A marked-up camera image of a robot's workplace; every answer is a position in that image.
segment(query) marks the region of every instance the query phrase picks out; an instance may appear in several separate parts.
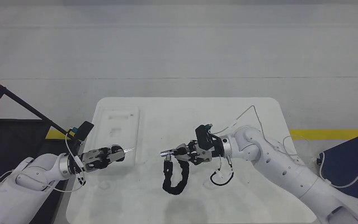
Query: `black rod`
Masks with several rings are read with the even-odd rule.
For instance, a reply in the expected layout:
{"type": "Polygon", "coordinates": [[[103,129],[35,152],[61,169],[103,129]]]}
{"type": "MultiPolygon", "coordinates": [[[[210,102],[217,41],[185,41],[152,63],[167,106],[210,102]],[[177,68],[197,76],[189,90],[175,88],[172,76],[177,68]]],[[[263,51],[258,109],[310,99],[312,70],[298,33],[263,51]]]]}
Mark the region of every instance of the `black rod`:
{"type": "MultiPolygon", "coordinates": [[[[41,118],[42,120],[46,120],[47,122],[49,122],[51,124],[52,127],[54,127],[55,129],[57,129],[58,131],[60,131],[62,134],[67,134],[67,132],[61,128],[60,126],[58,126],[55,122],[53,122],[52,120],[50,120],[47,116],[43,115],[41,112],[39,112],[38,110],[36,110],[35,108],[33,108],[30,104],[28,104],[27,102],[23,101],[20,97],[16,96],[13,92],[11,92],[10,90],[8,90],[6,87],[0,85],[0,98],[2,97],[2,95],[5,94],[8,97],[10,97],[12,100],[14,100],[15,102],[17,102],[18,104],[20,104],[21,106],[23,106],[24,108],[26,108],[28,111],[32,112],[33,114],[35,114],[36,116],[38,116],[39,118],[41,118]]],[[[70,139],[72,140],[77,140],[75,137],[73,137],[72,135],[68,134],[67,135],[70,139]]]]}

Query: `white cable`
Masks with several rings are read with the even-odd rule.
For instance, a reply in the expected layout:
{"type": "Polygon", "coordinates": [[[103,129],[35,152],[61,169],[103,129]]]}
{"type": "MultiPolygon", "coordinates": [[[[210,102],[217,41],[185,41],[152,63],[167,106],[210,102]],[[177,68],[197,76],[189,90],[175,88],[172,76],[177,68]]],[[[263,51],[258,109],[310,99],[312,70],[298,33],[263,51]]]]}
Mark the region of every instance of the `white cable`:
{"type": "MultiPolygon", "coordinates": [[[[5,172],[3,175],[0,176],[0,179],[3,178],[6,174],[8,174],[9,172],[12,173],[14,170],[9,170],[8,172],[5,172]]],[[[0,182],[0,185],[2,185],[5,180],[10,176],[8,175],[7,177],[5,177],[1,182],[0,182]]]]}
{"type": "Polygon", "coordinates": [[[289,154],[288,152],[287,152],[287,149],[286,149],[286,146],[285,146],[285,140],[287,139],[287,138],[289,138],[289,137],[298,137],[298,138],[302,138],[303,140],[305,140],[306,142],[307,142],[307,148],[308,149],[310,149],[311,147],[310,147],[310,142],[306,139],[306,138],[304,138],[304,137],[302,137],[302,136],[286,136],[283,140],[282,140],[282,145],[284,146],[284,150],[285,150],[285,152],[281,152],[280,150],[277,150],[278,152],[281,152],[282,154],[285,154],[285,155],[288,155],[288,156],[297,156],[297,154],[289,154]]]}
{"type": "MultiPolygon", "coordinates": [[[[10,171],[8,171],[8,172],[5,172],[5,173],[0,177],[0,179],[1,179],[3,176],[5,176],[6,174],[8,174],[9,172],[13,173],[13,170],[10,170],[10,171]]],[[[31,180],[34,180],[34,181],[36,181],[36,182],[38,182],[38,183],[40,183],[40,184],[42,184],[42,185],[46,185],[46,186],[52,187],[52,185],[49,185],[49,184],[47,184],[47,183],[43,183],[43,182],[41,182],[41,181],[38,181],[38,180],[36,180],[35,178],[29,176],[28,174],[23,173],[22,171],[20,171],[20,172],[15,172],[15,174],[21,174],[21,175],[27,176],[27,177],[30,178],[31,180]]],[[[11,176],[11,174],[8,175],[8,176],[1,182],[1,184],[3,184],[3,183],[7,180],[7,178],[9,178],[10,176],[11,176]]],[[[77,188],[77,189],[75,189],[75,190],[60,190],[60,189],[57,189],[57,188],[55,188],[55,187],[54,187],[54,190],[56,190],[56,191],[58,191],[58,192],[62,192],[62,193],[70,193],[70,192],[75,192],[75,191],[77,191],[77,190],[80,190],[80,188],[81,188],[83,185],[84,185],[84,181],[83,181],[82,184],[79,186],[79,188],[77,188]]]]}
{"type": "Polygon", "coordinates": [[[0,176],[0,179],[3,178],[6,174],[8,174],[9,172],[13,172],[13,170],[9,170],[8,172],[5,172],[3,175],[0,176]]]}
{"type": "MultiPolygon", "coordinates": [[[[69,148],[69,146],[68,146],[68,142],[67,142],[67,136],[68,136],[68,133],[66,133],[66,135],[65,135],[65,144],[66,144],[66,146],[67,146],[67,150],[68,150],[68,152],[71,154],[71,156],[72,156],[72,158],[75,160],[75,162],[77,163],[77,161],[76,161],[76,159],[75,159],[75,156],[72,154],[72,151],[70,150],[70,148],[69,148]]],[[[60,190],[60,189],[57,189],[57,188],[55,188],[54,187],[54,190],[56,190],[56,191],[58,191],[58,192],[62,192],[62,193],[71,193],[71,192],[75,192],[75,191],[77,191],[77,190],[80,190],[80,188],[84,185],[84,183],[85,183],[85,178],[84,178],[84,169],[77,163],[77,165],[78,165],[78,167],[82,170],[82,184],[79,186],[79,188],[77,188],[77,189],[75,189],[75,190],[60,190]]],[[[8,171],[8,172],[5,172],[2,176],[0,176],[0,179],[3,177],[3,176],[5,176],[6,174],[8,174],[9,172],[13,172],[13,170],[10,170],[10,171],[8,171]]],[[[27,176],[28,178],[30,178],[31,180],[34,180],[34,181],[36,181],[36,182],[38,182],[38,183],[40,183],[40,184],[43,184],[43,185],[46,185],[46,186],[49,186],[49,187],[52,187],[51,185],[49,185],[49,184],[47,184],[47,183],[43,183],[43,182],[40,182],[40,181],[38,181],[38,180],[36,180],[36,179],[34,179],[34,178],[32,178],[31,176],[29,176],[29,175],[27,175],[27,174],[24,174],[23,172],[19,172],[18,174],[21,174],[21,175],[24,175],[24,176],[27,176]]],[[[4,182],[5,182],[5,180],[8,178],[8,177],[10,177],[11,176],[11,174],[10,175],[8,175],[2,182],[1,182],[1,184],[3,184],[4,182]]]]}
{"type": "MultiPolygon", "coordinates": [[[[319,168],[319,176],[323,179],[323,180],[328,180],[328,179],[325,179],[325,178],[323,178],[323,176],[322,176],[322,167],[323,167],[323,164],[324,164],[324,159],[325,159],[325,154],[324,154],[324,152],[322,152],[322,163],[321,163],[321,166],[320,166],[320,168],[319,168]]],[[[358,180],[358,176],[352,181],[352,182],[350,182],[349,184],[347,184],[347,185],[344,185],[344,186],[335,186],[335,185],[333,185],[329,180],[329,184],[331,185],[331,186],[333,186],[333,187],[335,187],[335,188],[348,188],[349,186],[352,186],[355,182],[357,182],[357,180],[358,180]]]]}
{"type": "MultiPolygon", "coordinates": [[[[261,127],[261,132],[262,132],[262,136],[263,136],[264,140],[265,140],[268,144],[270,144],[273,148],[275,148],[275,146],[274,146],[273,144],[271,144],[271,142],[269,142],[269,141],[266,139],[266,137],[265,137],[265,134],[264,134],[264,132],[263,132],[262,123],[261,123],[261,121],[260,121],[260,118],[258,117],[258,114],[257,114],[257,111],[256,111],[256,107],[255,107],[254,105],[249,106],[242,114],[240,114],[240,116],[238,116],[238,117],[236,118],[236,120],[238,120],[239,118],[241,118],[242,115],[244,115],[250,108],[253,108],[254,111],[255,111],[255,114],[256,114],[258,123],[260,124],[260,127],[261,127]]],[[[225,130],[228,129],[228,128],[229,128],[229,126],[227,126],[226,128],[224,128],[224,129],[221,130],[220,132],[215,132],[215,133],[212,133],[212,134],[219,134],[219,133],[225,131],[225,130]]]]}

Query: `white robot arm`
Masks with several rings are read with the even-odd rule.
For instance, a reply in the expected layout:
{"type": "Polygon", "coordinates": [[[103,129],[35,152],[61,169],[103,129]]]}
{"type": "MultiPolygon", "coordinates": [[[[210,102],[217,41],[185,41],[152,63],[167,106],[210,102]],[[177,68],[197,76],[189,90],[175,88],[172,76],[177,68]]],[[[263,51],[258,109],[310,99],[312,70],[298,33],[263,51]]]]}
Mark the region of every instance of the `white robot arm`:
{"type": "Polygon", "coordinates": [[[211,134],[210,128],[210,125],[199,126],[195,130],[197,141],[164,151],[161,156],[169,161],[170,156],[175,155],[179,161],[191,161],[195,165],[218,156],[226,157],[228,161],[231,158],[251,161],[269,181],[299,198],[322,224],[358,224],[358,199],[330,186],[299,158],[293,159],[282,153],[283,145],[278,141],[268,141],[258,129],[250,126],[220,137],[211,134]]]}
{"type": "MultiPolygon", "coordinates": [[[[83,171],[104,169],[112,162],[123,161],[127,151],[115,145],[83,153],[83,171]]],[[[81,171],[68,153],[26,158],[0,185],[0,223],[29,223],[57,183],[81,171]]]]}

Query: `concrete floor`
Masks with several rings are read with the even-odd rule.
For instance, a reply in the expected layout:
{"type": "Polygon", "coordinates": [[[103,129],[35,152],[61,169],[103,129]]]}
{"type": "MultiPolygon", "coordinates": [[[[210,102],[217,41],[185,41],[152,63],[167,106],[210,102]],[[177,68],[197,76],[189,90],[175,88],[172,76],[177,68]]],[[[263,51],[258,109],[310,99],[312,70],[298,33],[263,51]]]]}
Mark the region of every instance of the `concrete floor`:
{"type": "Polygon", "coordinates": [[[107,96],[266,96],[290,129],[358,127],[354,2],[83,2],[0,2],[1,84],[65,128],[107,96]]]}

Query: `wire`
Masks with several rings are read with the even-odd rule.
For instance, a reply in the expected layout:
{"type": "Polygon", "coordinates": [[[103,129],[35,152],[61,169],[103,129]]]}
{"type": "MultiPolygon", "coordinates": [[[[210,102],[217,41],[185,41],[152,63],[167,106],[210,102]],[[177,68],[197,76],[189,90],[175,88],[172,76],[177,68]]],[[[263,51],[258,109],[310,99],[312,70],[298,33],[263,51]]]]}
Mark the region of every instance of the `wire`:
{"type": "Polygon", "coordinates": [[[5,172],[3,175],[0,176],[0,179],[3,178],[6,174],[8,174],[9,172],[13,172],[13,170],[9,170],[8,172],[5,172]]]}
{"type": "MultiPolygon", "coordinates": [[[[248,107],[242,114],[240,114],[240,116],[238,116],[235,120],[238,120],[239,118],[241,118],[242,115],[244,115],[250,108],[253,108],[254,111],[255,111],[256,118],[257,118],[257,120],[258,120],[258,123],[260,124],[261,132],[262,132],[262,136],[263,136],[264,140],[265,140],[268,144],[270,144],[273,148],[275,148],[275,146],[274,146],[273,144],[271,144],[271,142],[269,142],[269,141],[266,139],[266,137],[265,137],[265,133],[263,132],[262,123],[261,123],[261,121],[260,121],[260,118],[258,117],[258,114],[257,114],[257,111],[256,111],[256,107],[255,107],[254,105],[249,106],[249,107],[248,107]]],[[[226,128],[224,128],[224,129],[221,130],[220,132],[215,132],[215,133],[213,133],[213,134],[219,134],[219,133],[221,133],[221,132],[227,130],[228,128],[229,128],[229,126],[227,126],[226,128]]]]}
{"type": "MultiPolygon", "coordinates": [[[[66,144],[66,146],[67,146],[68,152],[71,154],[72,158],[73,158],[74,161],[76,162],[76,159],[74,158],[74,155],[72,154],[72,151],[70,150],[70,148],[69,148],[69,146],[68,146],[67,135],[68,135],[68,133],[66,133],[66,135],[65,135],[65,144],[66,144]]],[[[86,180],[85,180],[85,178],[84,178],[84,170],[83,170],[83,168],[82,168],[79,164],[77,164],[77,165],[78,165],[78,167],[79,167],[79,168],[81,169],[81,171],[82,171],[82,178],[79,178],[79,177],[77,176],[77,174],[79,174],[79,173],[75,173],[75,176],[77,177],[77,180],[78,180],[79,183],[80,183],[79,179],[82,179],[82,180],[81,180],[82,183],[80,183],[79,188],[77,188],[77,189],[75,189],[75,190],[60,190],[60,189],[57,189],[57,188],[53,187],[52,185],[49,185],[49,184],[47,184],[47,183],[43,183],[43,182],[41,182],[41,181],[38,181],[38,180],[36,180],[35,178],[33,178],[33,177],[31,177],[31,176],[29,176],[29,175],[23,173],[22,171],[20,171],[18,174],[27,176],[27,177],[30,178],[31,180],[34,180],[34,181],[36,181],[36,182],[38,182],[38,183],[40,183],[40,184],[43,184],[43,185],[45,185],[45,186],[49,186],[49,187],[51,187],[51,188],[53,187],[53,189],[56,190],[56,191],[58,191],[58,192],[71,193],[71,192],[75,192],[75,191],[80,190],[80,188],[81,188],[82,186],[84,186],[84,184],[85,184],[85,182],[86,182],[86,180]]],[[[10,171],[8,171],[8,172],[5,172],[3,175],[0,176],[0,179],[3,178],[3,177],[4,177],[6,174],[8,174],[8,173],[13,173],[13,170],[10,170],[10,171]]],[[[11,174],[8,175],[8,176],[1,182],[1,184],[3,184],[3,183],[6,181],[6,179],[9,178],[10,176],[11,176],[11,174]]]]}
{"type": "MultiPolygon", "coordinates": [[[[319,168],[319,176],[323,179],[323,180],[328,180],[328,179],[325,179],[325,178],[323,178],[323,176],[322,176],[322,167],[323,167],[323,164],[324,164],[324,159],[326,158],[326,156],[325,156],[325,154],[324,154],[324,152],[322,152],[322,163],[321,163],[321,166],[320,166],[320,168],[319,168]]],[[[333,185],[329,180],[329,184],[331,185],[331,186],[333,186],[333,187],[335,187],[335,188],[348,188],[349,186],[352,186],[355,182],[357,182],[357,180],[358,180],[358,176],[352,181],[352,182],[350,182],[349,184],[347,184],[347,185],[344,185],[344,186],[335,186],[335,185],[333,185]]]]}
{"type": "Polygon", "coordinates": [[[304,137],[302,137],[302,136],[286,136],[283,140],[282,140],[282,145],[284,146],[284,150],[285,150],[285,152],[281,152],[280,150],[277,150],[277,152],[281,152],[282,154],[285,154],[285,155],[288,155],[288,156],[297,156],[297,154],[289,154],[288,152],[287,152],[287,149],[286,149],[286,146],[285,146],[285,140],[287,139],[287,138],[289,138],[289,137],[298,137],[298,138],[302,138],[303,140],[305,140],[306,142],[307,142],[307,148],[308,149],[310,149],[310,142],[306,139],[306,138],[304,138],[304,137]]]}
{"type": "MultiPolygon", "coordinates": [[[[218,172],[222,169],[222,159],[221,157],[219,157],[220,159],[220,167],[218,168],[218,172]]],[[[228,164],[230,166],[230,169],[231,169],[231,175],[230,175],[230,178],[224,183],[224,184],[218,184],[216,183],[214,180],[213,180],[213,176],[215,176],[215,174],[217,173],[216,171],[213,172],[213,174],[210,176],[210,181],[215,184],[216,186],[224,186],[224,185],[227,185],[231,180],[232,178],[234,177],[234,168],[233,168],[233,164],[231,162],[231,159],[230,159],[230,156],[227,157],[227,160],[228,160],[228,164]]]]}
{"type": "MultiPolygon", "coordinates": [[[[10,175],[8,175],[2,182],[1,182],[1,184],[3,184],[13,173],[15,173],[15,174],[21,174],[21,175],[24,175],[24,176],[27,176],[28,178],[30,178],[31,180],[34,180],[34,181],[36,181],[36,182],[38,182],[38,183],[40,183],[40,184],[42,184],[42,185],[45,185],[45,186],[49,186],[49,187],[53,187],[52,185],[49,185],[49,184],[47,184],[47,183],[43,183],[43,182],[41,182],[41,181],[38,181],[38,180],[36,180],[35,178],[33,178],[33,177],[31,177],[31,176],[29,176],[28,174],[25,174],[24,172],[22,172],[22,171],[19,171],[19,172],[13,172],[14,170],[10,170],[10,171],[8,171],[8,172],[5,172],[1,177],[0,177],[0,179],[3,177],[3,176],[5,176],[6,174],[8,174],[9,172],[11,173],[10,175]]],[[[57,189],[57,188],[55,188],[54,187],[54,190],[56,190],[56,191],[58,191],[58,192],[62,192],[62,193],[70,193],[70,192],[75,192],[75,191],[77,191],[77,190],[80,190],[80,188],[82,187],[84,185],[84,182],[83,182],[83,184],[81,184],[81,186],[79,187],[79,188],[77,188],[77,189],[75,189],[75,190],[60,190],[60,189],[57,189]]]]}

